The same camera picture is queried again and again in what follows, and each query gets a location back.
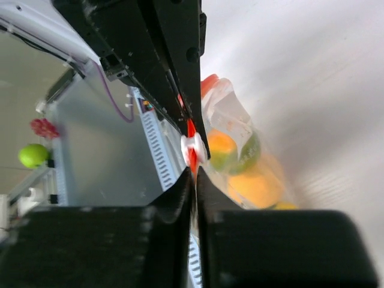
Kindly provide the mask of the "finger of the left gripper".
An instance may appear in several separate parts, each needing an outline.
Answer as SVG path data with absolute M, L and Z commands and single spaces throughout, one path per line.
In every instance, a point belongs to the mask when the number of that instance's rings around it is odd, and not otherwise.
M 200 57 L 206 29 L 202 3 L 141 1 L 140 10 L 170 85 L 170 92 L 154 94 L 160 112 L 181 134 L 187 133 L 187 120 L 192 120 L 207 149 L 200 102 Z
M 137 1 L 52 1 L 57 12 L 99 57 L 104 72 L 139 88 L 155 110 L 187 133 L 161 45 L 151 35 Z

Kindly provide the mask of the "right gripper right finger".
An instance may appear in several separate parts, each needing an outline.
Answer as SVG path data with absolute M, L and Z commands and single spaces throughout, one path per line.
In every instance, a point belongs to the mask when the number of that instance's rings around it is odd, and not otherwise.
M 197 213 L 204 287 L 377 287 L 357 226 L 335 210 L 242 209 L 203 169 Z

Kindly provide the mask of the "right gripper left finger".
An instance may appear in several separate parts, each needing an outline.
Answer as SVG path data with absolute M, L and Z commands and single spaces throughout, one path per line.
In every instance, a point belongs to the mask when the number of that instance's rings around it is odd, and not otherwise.
M 192 174 L 145 206 L 42 206 L 1 248 L 2 287 L 185 287 Z

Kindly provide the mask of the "clear orange zip top bag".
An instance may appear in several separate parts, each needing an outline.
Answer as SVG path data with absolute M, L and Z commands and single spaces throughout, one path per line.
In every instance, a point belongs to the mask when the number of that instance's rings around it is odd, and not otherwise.
M 181 136 L 185 164 L 206 169 L 211 181 L 245 209 L 296 209 L 288 201 L 284 170 L 261 140 L 229 79 L 216 74 L 201 82 L 202 118 L 208 148 L 192 120 Z

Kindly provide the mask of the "orange fruit with leaf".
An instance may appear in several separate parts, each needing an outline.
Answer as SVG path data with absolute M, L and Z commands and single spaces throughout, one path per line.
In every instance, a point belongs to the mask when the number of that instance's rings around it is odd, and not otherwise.
M 284 183 L 272 172 L 243 173 L 227 180 L 229 196 L 246 208 L 269 208 L 281 200 L 284 191 Z

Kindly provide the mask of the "yellow green mango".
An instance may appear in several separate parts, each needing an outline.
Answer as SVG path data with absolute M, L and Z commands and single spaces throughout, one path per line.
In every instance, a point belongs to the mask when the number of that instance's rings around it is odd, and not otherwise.
M 260 140 L 256 133 L 238 148 L 230 136 L 212 129 L 208 133 L 208 144 L 211 153 L 209 163 L 212 168 L 230 175 L 244 172 L 256 164 L 261 155 Z

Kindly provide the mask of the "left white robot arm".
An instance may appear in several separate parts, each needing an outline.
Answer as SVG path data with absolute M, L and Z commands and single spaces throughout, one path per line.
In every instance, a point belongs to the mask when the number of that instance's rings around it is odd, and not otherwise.
M 200 103 L 206 15 L 200 1 L 2 1 L 2 25 L 75 61 L 97 59 L 141 94 L 181 134 Z

